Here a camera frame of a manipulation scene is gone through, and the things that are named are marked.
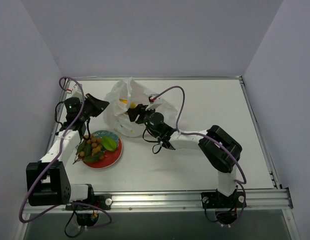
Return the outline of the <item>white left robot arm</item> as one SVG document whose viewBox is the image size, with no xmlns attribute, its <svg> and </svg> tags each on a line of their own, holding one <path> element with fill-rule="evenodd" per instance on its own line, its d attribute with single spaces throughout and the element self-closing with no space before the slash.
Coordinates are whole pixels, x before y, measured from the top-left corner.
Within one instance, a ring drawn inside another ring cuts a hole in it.
<svg viewBox="0 0 310 240">
<path fill-rule="evenodd" d="M 65 205 L 77 201 L 85 210 L 95 205 L 90 184 L 70 184 L 65 164 L 86 132 L 86 122 L 99 116 L 109 102 L 99 100 L 89 93 L 84 100 L 70 97 L 64 100 L 66 120 L 50 150 L 38 162 L 26 168 L 28 196 L 31 206 Z"/>
</svg>

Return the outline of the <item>white plastic bag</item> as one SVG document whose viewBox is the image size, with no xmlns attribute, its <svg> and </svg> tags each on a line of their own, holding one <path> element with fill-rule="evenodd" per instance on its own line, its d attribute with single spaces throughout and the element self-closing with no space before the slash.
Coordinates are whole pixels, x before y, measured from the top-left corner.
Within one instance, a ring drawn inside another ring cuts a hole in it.
<svg viewBox="0 0 310 240">
<path fill-rule="evenodd" d="M 131 102 L 136 105 L 149 104 L 149 95 L 156 94 L 149 88 L 138 83 L 132 78 L 125 78 L 118 81 L 111 91 L 106 94 L 105 101 L 110 104 L 103 113 L 105 124 L 113 131 L 128 138 L 138 138 L 142 135 L 145 125 L 130 122 L 127 110 Z M 162 113 L 170 125 L 173 125 L 177 118 L 177 109 L 174 105 L 164 100 L 156 111 Z M 128 104 L 124 104 L 119 99 L 125 99 Z"/>
</svg>

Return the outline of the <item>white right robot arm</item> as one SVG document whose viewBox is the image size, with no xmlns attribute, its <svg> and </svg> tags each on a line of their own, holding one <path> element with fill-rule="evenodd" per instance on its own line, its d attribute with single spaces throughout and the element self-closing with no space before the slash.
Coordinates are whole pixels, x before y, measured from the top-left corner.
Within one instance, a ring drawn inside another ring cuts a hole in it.
<svg viewBox="0 0 310 240">
<path fill-rule="evenodd" d="M 221 127 L 213 125 L 204 131 L 178 132 L 164 122 L 163 114 L 142 104 L 128 109 L 127 114 L 131 122 L 145 126 L 145 131 L 156 139 L 160 149 L 202 151 L 218 173 L 218 203 L 226 207 L 234 202 L 236 171 L 239 169 L 235 164 L 240 159 L 242 147 Z"/>
</svg>

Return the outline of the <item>fake longan bunch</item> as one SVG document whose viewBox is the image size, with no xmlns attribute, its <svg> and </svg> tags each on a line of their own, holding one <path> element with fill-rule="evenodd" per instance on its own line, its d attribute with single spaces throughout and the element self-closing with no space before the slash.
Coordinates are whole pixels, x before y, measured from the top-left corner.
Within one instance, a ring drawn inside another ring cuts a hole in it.
<svg viewBox="0 0 310 240">
<path fill-rule="evenodd" d="M 105 154 L 103 152 L 101 137 L 90 137 L 87 140 L 82 140 L 78 146 L 76 146 L 76 157 L 73 164 L 77 162 L 95 163 L 104 159 Z"/>
</svg>

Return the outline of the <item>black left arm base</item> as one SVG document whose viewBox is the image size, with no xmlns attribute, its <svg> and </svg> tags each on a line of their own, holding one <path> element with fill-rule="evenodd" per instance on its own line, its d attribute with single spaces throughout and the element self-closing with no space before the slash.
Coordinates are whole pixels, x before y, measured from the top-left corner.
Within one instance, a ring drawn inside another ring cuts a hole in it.
<svg viewBox="0 0 310 240">
<path fill-rule="evenodd" d="M 112 202 L 111 194 L 93 195 L 85 200 L 67 204 L 65 210 L 74 212 L 79 226 L 88 229 L 100 228 L 112 223 L 112 217 L 107 212 L 111 209 Z M 105 223 L 97 223 L 101 214 L 108 218 Z"/>
</svg>

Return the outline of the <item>green fake starfruit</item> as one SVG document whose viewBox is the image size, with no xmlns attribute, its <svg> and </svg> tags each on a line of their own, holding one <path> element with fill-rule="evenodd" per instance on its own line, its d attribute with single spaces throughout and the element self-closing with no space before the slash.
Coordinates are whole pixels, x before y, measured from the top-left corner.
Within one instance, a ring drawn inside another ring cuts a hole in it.
<svg viewBox="0 0 310 240">
<path fill-rule="evenodd" d="M 117 143 L 112 138 L 106 136 L 102 137 L 102 145 L 110 152 L 114 152 L 118 147 Z"/>
</svg>

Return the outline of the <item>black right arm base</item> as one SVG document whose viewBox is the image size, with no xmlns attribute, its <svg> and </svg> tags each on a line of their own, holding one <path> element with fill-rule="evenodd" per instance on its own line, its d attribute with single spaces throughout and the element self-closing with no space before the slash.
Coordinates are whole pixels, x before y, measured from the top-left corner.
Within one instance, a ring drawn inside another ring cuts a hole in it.
<svg viewBox="0 0 310 240">
<path fill-rule="evenodd" d="M 209 222 L 228 228 L 239 220 L 243 210 L 247 207 L 245 191 L 237 189 L 230 196 L 225 196 L 217 190 L 202 192 L 201 202 L 205 217 Z"/>
</svg>

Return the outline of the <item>yellow fake mango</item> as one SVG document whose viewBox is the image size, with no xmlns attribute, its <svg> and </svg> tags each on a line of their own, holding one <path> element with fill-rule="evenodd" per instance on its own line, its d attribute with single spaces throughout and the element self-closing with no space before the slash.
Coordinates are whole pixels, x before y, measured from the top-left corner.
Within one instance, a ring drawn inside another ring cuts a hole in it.
<svg viewBox="0 0 310 240">
<path fill-rule="evenodd" d="M 122 102 L 122 103 L 124 103 L 124 104 L 126 104 L 126 105 L 128 104 L 128 101 L 127 101 L 126 99 L 120 98 L 119 101 Z M 130 105 L 129 105 L 129 108 L 130 108 L 130 109 L 134 109 L 134 108 L 136 108 L 136 106 L 137 106 L 137 105 L 136 105 L 134 102 L 131 102 Z"/>
</svg>

